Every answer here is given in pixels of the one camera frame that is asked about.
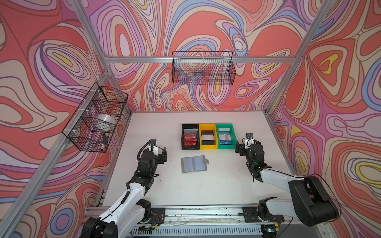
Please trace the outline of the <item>blue card from holder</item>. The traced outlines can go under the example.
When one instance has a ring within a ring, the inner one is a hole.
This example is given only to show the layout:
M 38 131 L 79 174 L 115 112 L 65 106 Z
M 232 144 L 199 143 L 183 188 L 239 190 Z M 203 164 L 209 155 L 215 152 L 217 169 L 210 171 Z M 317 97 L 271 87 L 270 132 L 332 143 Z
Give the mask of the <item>blue card from holder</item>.
M 231 140 L 220 140 L 219 144 L 220 145 L 232 145 L 232 141 Z

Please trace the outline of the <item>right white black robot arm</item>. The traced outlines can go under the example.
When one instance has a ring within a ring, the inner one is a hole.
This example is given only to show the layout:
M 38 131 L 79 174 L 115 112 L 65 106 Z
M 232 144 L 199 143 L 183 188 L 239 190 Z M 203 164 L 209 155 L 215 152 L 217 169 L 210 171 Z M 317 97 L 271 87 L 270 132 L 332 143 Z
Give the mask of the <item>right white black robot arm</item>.
M 312 227 L 339 218 L 338 207 L 316 176 L 298 177 L 273 169 L 265 163 L 263 146 L 254 139 L 236 142 L 235 151 L 246 158 L 254 180 L 280 188 L 291 196 L 290 199 L 269 197 L 260 200 L 254 212 L 259 220 L 270 222 L 287 216 Z

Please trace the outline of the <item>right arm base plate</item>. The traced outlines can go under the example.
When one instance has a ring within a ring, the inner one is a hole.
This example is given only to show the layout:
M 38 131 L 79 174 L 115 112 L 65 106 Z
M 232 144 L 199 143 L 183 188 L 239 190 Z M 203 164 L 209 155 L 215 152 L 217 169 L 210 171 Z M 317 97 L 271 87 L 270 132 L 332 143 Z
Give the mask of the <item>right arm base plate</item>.
M 243 212 L 239 213 L 244 217 L 246 223 L 283 223 L 284 217 L 282 215 L 273 215 L 267 208 L 259 204 L 255 207 L 243 207 Z

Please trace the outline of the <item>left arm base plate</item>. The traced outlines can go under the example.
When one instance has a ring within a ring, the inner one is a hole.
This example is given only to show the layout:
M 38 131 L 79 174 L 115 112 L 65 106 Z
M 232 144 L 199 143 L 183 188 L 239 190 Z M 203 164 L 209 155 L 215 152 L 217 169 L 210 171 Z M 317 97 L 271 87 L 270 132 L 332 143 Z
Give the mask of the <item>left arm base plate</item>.
M 150 225 L 161 225 L 165 222 L 165 212 L 166 209 L 164 207 L 154 207 L 151 208 L 149 216 L 145 215 L 142 224 L 150 224 Z

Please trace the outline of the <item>grey leather card holder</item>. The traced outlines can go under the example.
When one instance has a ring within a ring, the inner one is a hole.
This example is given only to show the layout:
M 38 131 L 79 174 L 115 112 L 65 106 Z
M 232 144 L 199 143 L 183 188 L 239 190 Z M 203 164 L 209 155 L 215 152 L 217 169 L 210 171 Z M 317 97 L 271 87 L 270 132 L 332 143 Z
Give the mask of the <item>grey leather card holder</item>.
M 205 156 L 193 156 L 181 158 L 182 173 L 207 171 L 209 161 Z

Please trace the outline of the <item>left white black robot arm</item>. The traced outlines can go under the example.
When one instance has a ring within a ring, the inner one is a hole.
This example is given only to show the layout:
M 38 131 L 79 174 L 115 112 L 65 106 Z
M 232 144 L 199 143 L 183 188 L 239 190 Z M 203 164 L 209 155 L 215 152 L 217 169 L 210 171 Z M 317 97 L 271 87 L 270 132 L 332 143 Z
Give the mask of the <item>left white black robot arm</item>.
M 158 176 L 159 164 L 167 162 L 167 150 L 156 145 L 145 145 L 138 152 L 138 166 L 126 183 L 125 192 L 97 218 L 84 223 L 81 238 L 125 238 L 133 228 L 141 225 L 143 231 L 152 231 L 164 222 L 165 209 L 152 211 L 151 202 L 143 197 Z

